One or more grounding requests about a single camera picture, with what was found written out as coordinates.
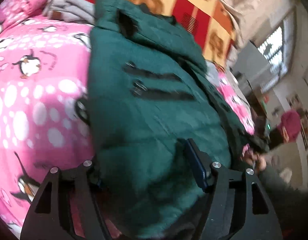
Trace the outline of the person right hand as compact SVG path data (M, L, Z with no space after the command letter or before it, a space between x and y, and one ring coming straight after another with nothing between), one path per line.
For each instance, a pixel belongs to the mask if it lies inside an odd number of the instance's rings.
M264 156L250 148L244 152L241 160L251 166L256 173L264 171L267 166Z

